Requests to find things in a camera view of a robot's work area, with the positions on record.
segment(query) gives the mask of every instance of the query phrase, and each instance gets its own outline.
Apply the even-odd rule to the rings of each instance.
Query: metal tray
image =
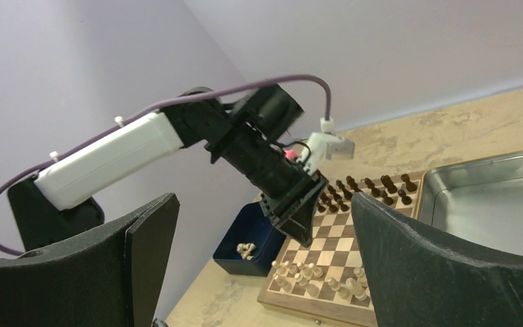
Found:
[[[471,242],[523,255],[523,151],[427,171],[417,218]]]

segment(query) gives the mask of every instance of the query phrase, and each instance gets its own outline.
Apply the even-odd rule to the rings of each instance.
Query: blue bin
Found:
[[[213,261],[233,275],[267,276],[285,240],[264,216],[259,202],[247,204],[229,228],[213,253]],[[237,252],[239,243],[253,243],[252,260]]]

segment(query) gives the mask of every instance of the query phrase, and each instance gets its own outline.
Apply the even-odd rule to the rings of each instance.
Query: wall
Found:
[[[176,0],[0,0],[0,184],[159,99],[243,77]],[[180,217],[157,315],[165,317],[255,189],[198,144],[102,191],[109,220],[174,192]],[[4,198],[0,241],[22,249]]]
[[[247,80],[326,79],[342,129],[523,85],[523,1],[185,0]],[[286,87],[318,128],[323,94]]]

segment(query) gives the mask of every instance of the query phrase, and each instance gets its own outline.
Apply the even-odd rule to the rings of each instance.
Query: table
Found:
[[[402,174],[523,150],[523,89],[341,133],[355,142],[351,161],[326,162],[330,179]],[[312,326],[311,317],[257,302],[265,277],[227,274],[210,260],[167,318],[179,326]]]

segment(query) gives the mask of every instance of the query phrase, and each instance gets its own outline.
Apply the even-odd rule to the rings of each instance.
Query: wooden chessboard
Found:
[[[408,196],[412,198],[412,203],[404,205],[397,193],[394,193],[390,194],[394,200],[391,205],[392,208],[409,217],[415,217],[420,190],[419,184],[423,175],[424,172],[409,173],[410,180],[418,185],[417,191],[407,192]],[[353,178],[358,182],[358,176],[353,176]],[[398,189],[405,190],[400,175],[391,176],[391,178]],[[379,178],[372,181],[380,190],[385,189]],[[330,181],[330,184],[335,187],[334,182]],[[365,193],[370,193],[363,181],[359,182],[358,186]],[[344,199],[344,201],[350,206],[349,200]],[[323,275],[320,278],[313,277],[310,280],[310,283],[319,288],[318,297],[310,297],[305,288],[296,284],[294,276],[291,274],[288,274],[285,278],[294,287],[289,292],[282,290],[272,279],[275,273],[275,268],[273,268],[257,297],[257,301],[269,309],[286,311],[321,321],[354,326],[377,326],[374,307],[370,298],[358,300],[355,296],[352,296],[343,300],[325,283],[328,277],[333,277],[342,282],[345,282],[349,277],[356,279],[353,269],[362,266],[362,257],[355,238],[351,208],[346,212],[331,213],[329,210],[322,213],[316,212],[313,219],[313,237],[313,243],[308,249],[301,247],[297,241],[287,238],[276,257],[276,261],[289,261],[294,264],[298,262],[314,263],[321,267]]]

